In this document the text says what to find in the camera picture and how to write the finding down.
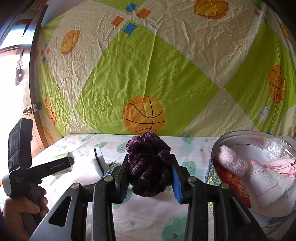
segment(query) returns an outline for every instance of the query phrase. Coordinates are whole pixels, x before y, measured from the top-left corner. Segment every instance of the brass door knob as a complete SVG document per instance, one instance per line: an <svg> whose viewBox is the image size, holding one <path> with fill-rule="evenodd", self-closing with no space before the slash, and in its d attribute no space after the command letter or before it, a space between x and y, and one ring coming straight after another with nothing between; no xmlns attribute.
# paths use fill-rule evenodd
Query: brass door knob
<svg viewBox="0 0 296 241"><path fill-rule="evenodd" d="M23 110L24 115L32 114L32 108L28 106L26 109Z"/></svg>

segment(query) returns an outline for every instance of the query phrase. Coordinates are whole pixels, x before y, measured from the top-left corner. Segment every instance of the device screen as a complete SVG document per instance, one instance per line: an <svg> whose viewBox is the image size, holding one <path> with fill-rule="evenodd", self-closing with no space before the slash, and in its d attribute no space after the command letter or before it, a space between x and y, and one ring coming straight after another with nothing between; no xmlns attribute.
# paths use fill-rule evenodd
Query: device screen
<svg viewBox="0 0 296 241"><path fill-rule="evenodd" d="M11 158L18 150L20 143L20 125L21 123L17 123L17 125L10 132L8 137L8 159Z"/></svg>

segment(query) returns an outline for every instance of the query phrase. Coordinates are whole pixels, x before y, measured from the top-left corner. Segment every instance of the pink fluffy object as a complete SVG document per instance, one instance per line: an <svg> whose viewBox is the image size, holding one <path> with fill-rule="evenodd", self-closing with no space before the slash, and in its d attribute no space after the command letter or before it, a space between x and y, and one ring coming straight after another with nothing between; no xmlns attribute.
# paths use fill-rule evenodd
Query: pink fluffy object
<svg viewBox="0 0 296 241"><path fill-rule="evenodd" d="M248 163L240 159L234 150L224 145L220 146L217 160L226 170L235 176L242 177L248 169Z"/></svg>

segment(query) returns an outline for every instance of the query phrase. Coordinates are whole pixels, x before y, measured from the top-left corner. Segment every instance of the plastic wrapper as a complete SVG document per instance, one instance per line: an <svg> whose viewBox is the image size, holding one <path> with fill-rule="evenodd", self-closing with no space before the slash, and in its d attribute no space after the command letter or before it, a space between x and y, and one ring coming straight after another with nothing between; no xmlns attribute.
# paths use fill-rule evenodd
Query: plastic wrapper
<svg viewBox="0 0 296 241"><path fill-rule="evenodd" d="M265 155L271 160L280 159L285 154L285 147L274 139L268 138L265 143Z"/></svg>

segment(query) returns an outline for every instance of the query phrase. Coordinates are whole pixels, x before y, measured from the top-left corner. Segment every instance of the purple plush object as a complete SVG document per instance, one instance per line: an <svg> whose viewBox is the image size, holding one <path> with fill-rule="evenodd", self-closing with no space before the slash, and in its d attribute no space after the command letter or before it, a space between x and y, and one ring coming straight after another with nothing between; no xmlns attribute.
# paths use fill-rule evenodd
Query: purple plush object
<svg viewBox="0 0 296 241"><path fill-rule="evenodd" d="M153 197L172 185L170 147L153 132L132 137L126 144L129 183L133 193Z"/></svg>

